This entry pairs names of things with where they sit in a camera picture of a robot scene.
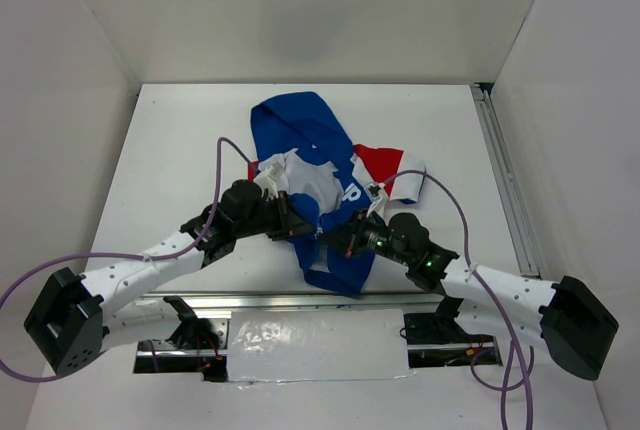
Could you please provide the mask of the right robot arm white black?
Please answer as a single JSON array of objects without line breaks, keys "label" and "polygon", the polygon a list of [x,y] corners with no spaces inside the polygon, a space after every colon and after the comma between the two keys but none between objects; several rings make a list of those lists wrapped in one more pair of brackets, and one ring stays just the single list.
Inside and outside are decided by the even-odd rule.
[{"label": "right robot arm white black", "polygon": [[362,210],[320,239],[341,256],[378,255],[405,266],[418,288],[442,296],[436,329],[448,342],[466,334],[515,335],[546,351],[569,374],[595,381],[619,329],[581,280],[565,276],[554,282],[470,268],[456,252],[433,242],[410,213],[384,221]]}]

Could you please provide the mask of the blue white red jacket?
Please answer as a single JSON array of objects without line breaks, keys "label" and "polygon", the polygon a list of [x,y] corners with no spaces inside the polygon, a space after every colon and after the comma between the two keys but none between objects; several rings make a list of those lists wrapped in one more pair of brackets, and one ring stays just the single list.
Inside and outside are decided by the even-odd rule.
[{"label": "blue white red jacket", "polygon": [[271,97],[250,113],[257,166],[279,163],[294,208],[314,228],[290,239],[305,282],[340,294],[358,294],[368,279],[373,254],[346,258],[319,241],[368,209],[366,187],[383,183],[388,202],[415,204],[425,182],[423,160],[404,150],[352,142],[327,103],[315,92]]}]

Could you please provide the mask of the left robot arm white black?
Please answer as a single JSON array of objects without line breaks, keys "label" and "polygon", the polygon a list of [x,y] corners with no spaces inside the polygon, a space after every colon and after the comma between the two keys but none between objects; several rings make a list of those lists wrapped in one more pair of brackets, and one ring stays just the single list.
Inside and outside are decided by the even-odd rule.
[{"label": "left robot arm white black", "polygon": [[187,348],[204,323],[180,297],[143,302],[145,294],[224,258],[240,239],[266,235],[280,241],[312,230],[286,192],[238,180],[220,201],[141,254],[118,254],[111,265],[81,274],[67,267],[55,271],[24,328],[58,378],[135,341],[162,339]]}]

